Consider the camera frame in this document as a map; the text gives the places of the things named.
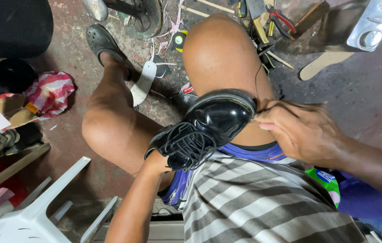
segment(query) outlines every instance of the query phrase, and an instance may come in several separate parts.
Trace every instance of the gray striped shirt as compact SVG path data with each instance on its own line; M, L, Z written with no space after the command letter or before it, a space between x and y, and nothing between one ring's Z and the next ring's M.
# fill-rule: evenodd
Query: gray striped shirt
M192 183L186 242L366 242L326 189L290 166L214 159Z

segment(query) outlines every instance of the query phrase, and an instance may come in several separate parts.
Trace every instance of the shoe insole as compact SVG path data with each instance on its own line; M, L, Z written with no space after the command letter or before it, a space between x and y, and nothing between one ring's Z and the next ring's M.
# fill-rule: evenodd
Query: shoe insole
M156 64L153 61L147 61L143 66L143 71L138 79L137 83L131 88L131 94L133 94L134 106L143 102L152 86L153 79L156 75Z
M342 62L349 58L354 52L325 52L312 63L306 65L299 73L299 78L303 81L311 79L318 72L328 65Z

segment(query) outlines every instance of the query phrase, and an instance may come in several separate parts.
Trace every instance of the shoe sole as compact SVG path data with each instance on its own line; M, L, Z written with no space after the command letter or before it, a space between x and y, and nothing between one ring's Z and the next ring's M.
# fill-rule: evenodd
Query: shoe sole
M251 117L254 117L254 114L255 114L254 101L243 92L234 90L234 89L215 90L199 97L195 101L195 103L188 109L186 114L188 114L197 106L201 106L205 103L208 103L214 100L220 100L220 99L231 100L243 105L249 111L249 113L251 113Z

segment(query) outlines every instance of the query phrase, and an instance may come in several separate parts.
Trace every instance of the pliers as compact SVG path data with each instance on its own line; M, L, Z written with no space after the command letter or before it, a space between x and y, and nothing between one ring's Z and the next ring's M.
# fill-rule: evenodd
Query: pliers
M267 20L267 23L270 23L273 21L275 23L276 28L280 31L280 33L287 37L288 39L291 38L291 35L288 34L284 28L282 27L281 23L279 22L279 19L282 20L290 29L291 33L296 34L296 28L295 25L291 22L290 19L285 17L279 9L275 9L272 5L266 4L266 11L269 12L269 20Z

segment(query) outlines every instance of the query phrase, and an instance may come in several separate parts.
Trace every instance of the concrete floor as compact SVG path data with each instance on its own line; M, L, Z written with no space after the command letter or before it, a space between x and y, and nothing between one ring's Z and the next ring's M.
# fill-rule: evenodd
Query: concrete floor
M169 2L167 13L175 19L177 1L164 0L162 8L166 1ZM42 56L29 61L38 71L61 70L68 73L74 79L76 91L69 97L69 109L54 119L38 123L44 135L43 140L51 144L51 151L26 167L20 177L32 189L48 176L53 181L58 179L82 156L92 159L90 166L66 187L49 210L50 213L55 211L66 200L75 203L76 207L71 209L70 215L77 217L64 221L61 228L70 240L76 242L77 236L95 219L108 198L119 196L121 199L125 196L133 177L93 152L81 135L82 118L89 98L102 78L103 68L87 46L85 38L86 27L96 22L86 13L80 0L49 2L54 18L53 40ZM212 2L227 7L224 0ZM278 0L278 8L296 22L315 2L318 1ZM336 5L335 2L338 3L335 0L329 3ZM208 14L219 12L192 0L185 0L184 5ZM182 17L181 29L189 29L201 20L200 16L186 11L182 11ZM102 25L112 33L136 69L141 71L141 66L150 56L150 39L129 38L118 19L109 17ZM167 26L168 21L161 33L165 32ZM309 54L311 51L307 48L307 41L311 33L309 31L292 43L285 42L281 37L275 38L279 45L274 53L295 67L292 70L277 63L277 68L270 74L277 92L282 92L285 99L297 102L327 104L334 119L348 135L382 148L382 43L373 53L356 53L346 61L324 69L314 78L300 81L297 78L298 70L320 55ZM168 52L165 61L178 65L171 68L172 74L168 77L156 79L152 89L171 97L188 81L181 54L171 50ZM180 119L168 100L153 93L139 106L139 111L162 125L174 124Z

